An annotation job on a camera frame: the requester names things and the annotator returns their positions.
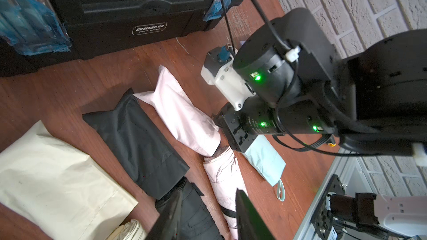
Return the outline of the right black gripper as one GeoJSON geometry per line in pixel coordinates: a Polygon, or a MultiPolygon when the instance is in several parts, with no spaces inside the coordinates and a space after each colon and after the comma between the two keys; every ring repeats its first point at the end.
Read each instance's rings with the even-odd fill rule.
{"type": "Polygon", "coordinates": [[[234,151],[245,153],[259,135],[281,134],[274,119],[274,109],[264,101],[246,101],[241,110],[231,103],[213,118],[234,151]]]}

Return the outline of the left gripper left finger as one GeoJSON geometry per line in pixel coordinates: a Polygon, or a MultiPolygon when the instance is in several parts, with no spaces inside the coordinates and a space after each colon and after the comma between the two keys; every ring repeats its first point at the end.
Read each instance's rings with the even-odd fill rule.
{"type": "Polygon", "coordinates": [[[178,240],[181,232],[182,192],[175,191],[145,240],[178,240]]]}

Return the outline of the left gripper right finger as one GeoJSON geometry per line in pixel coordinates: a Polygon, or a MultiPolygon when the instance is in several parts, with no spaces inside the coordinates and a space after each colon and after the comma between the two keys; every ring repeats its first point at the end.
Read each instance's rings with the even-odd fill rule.
{"type": "Polygon", "coordinates": [[[239,240],[275,239],[246,192],[239,189],[236,190],[236,215],[239,240]]]}

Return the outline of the black sleeved umbrella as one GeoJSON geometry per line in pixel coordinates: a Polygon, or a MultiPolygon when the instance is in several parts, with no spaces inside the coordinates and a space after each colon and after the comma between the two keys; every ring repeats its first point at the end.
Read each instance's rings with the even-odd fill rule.
{"type": "Polygon", "coordinates": [[[182,192],[181,240],[222,240],[215,221],[202,201],[203,193],[195,183],[186,177],[182,179],[161,199],[155,201],[155,208],[162,213],[175,191],[182,192]]]}

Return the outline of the mint green sleeved umbrella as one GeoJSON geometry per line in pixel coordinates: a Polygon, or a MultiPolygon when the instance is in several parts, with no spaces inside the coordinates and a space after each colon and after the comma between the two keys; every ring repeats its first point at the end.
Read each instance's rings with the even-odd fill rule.
{"type": "Polygon", "coordinates": [[[283,202],[286,192],[281,176],[286,163],[268,139],[264,135],[257,136],[243,156],[271,187],[277,187],[276,197],[283,202]]]}

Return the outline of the pink sleeved umbrella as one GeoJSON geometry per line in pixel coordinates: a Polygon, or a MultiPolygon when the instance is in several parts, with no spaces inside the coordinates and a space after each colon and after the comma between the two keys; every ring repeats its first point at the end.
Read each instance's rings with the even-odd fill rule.
{"type": "Polygon", "coordinates": [[[210,180],[220,210],[234,240],[239,238],[236,212],[236,191],[247,191],[238,159],[231,147],[216,157],[205,158],[203,167],[210,180]]]}

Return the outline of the black umbrella sleeve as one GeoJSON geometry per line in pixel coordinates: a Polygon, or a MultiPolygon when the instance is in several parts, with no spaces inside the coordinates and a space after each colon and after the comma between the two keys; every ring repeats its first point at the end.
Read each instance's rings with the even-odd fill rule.
{"type": "Polygon", "coordinates": [[[150,197],[165,197],[190,169],[129,89],[111,111],[83,114],[131,179],[150,197]]]}

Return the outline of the cream umbrella sleeve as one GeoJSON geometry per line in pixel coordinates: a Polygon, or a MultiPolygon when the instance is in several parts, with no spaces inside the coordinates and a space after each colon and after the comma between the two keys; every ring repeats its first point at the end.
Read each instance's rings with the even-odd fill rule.
{"type": "Polygon", "coordinates": [[[42,122],[1,152],[1,203],[54,240],[104,240],[137,206],[90,155],[42,122]]]}

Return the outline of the cream sleeved umbrella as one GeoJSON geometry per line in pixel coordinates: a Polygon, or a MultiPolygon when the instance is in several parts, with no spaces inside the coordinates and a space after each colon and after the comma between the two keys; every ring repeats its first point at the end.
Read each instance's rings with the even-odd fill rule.
{"type": "Polygon", "coordinates": [[[106,240],[144,240],[146,237],[147,232],[142,224],[138,220],[132,219],[116,228],[106,240]]]}

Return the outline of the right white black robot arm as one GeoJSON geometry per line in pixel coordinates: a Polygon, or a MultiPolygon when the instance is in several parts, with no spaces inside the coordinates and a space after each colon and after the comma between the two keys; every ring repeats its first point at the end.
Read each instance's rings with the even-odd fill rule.
{"type": "Polygon", "coordinates": [[[427,164],[427,32],[399,33],[342,59],[311,12],[297,8],[259,28],[232,63],[249,96],[215,117],[232,148],[259,135],[337,136],[348,157],[411,156],[427,164]]]}

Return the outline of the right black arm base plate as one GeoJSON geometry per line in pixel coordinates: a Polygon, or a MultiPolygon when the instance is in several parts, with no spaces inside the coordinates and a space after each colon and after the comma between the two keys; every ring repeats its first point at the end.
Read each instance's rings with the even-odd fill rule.
{"type": "Polygon", "coordinates": [[[345,189],[338,177],[333,174],[321,194],[320,200],[311,218],[317,236],[321,240],[328,240],[332,231],[334,217],[331,213],[331,197],[334,195],[344,195],[345,189]]]}

